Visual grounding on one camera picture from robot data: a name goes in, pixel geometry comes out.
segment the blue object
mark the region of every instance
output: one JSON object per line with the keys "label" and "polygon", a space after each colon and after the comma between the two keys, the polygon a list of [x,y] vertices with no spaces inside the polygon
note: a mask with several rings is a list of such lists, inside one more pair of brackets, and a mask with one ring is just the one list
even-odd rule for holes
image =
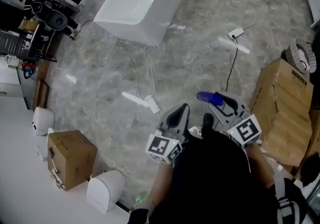
{"label": "blue object", "polygon": [[216,106],[223,106],[224,100],[222,99],[221,95],[218,93],[212,93],[207,91],[200,91],[196,94],[196,98],[199,101],[207,102]]}

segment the bathtub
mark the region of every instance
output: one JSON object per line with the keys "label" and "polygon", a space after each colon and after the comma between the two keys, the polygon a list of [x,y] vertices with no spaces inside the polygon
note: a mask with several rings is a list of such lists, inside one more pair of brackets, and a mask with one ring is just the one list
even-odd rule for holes
{"label": "bathtub", "polygon": [[94,21],[114,36],[157,46],[181,0],[105,0]]}

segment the black pants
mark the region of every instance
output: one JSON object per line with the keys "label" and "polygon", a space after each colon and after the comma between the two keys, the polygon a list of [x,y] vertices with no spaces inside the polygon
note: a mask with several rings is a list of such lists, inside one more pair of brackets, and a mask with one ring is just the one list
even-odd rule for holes
{"label": "black pants", "polygon": [[[73,28],[74,30],[78,27],[78,24],[69,16],[66,16],[67,20],[68,20],[68,26]],[[67,36],[70,36],[72,31],[70,28],[68,28],[67,26],[62,30],[62,33],[66,34]]]}

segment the tiled floor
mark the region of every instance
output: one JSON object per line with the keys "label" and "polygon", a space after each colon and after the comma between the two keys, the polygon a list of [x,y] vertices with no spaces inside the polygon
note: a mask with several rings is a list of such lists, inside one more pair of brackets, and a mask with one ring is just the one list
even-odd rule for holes
{"label": "tiled floor", "polygon": [[[75,20],[93,19],[104,0],[89,0]],[[225,90],[236,47],[227,34],[238,26],[256,23],[238,39],[240,49],[228,91],[251,100],[260,69],[280,57],[295,37],[308,41],[311,13],[305,0],[183,0],[163,43],[147,53],[153,66],[154,99],[164,113],[178,103],[191,108],[189,125],[200,126],[208,106],[196,99],[199,91]],[[129,51],[138,73],[143,97],[153,91],[144,45]],[[56,128],[79,129],[98,147],[95,172],[120,170],[126,180],[121,199],[131,207],[141,191],[148,191],[157,164],[145,154],[149,133],[159,117],[121,96],[136,95],[135,73],[114,36],[94,22],[87,23],[77,41],[64,37],[52,63],[47,82],[49,108]],[[66,78],[76,78],[76,83]]]}

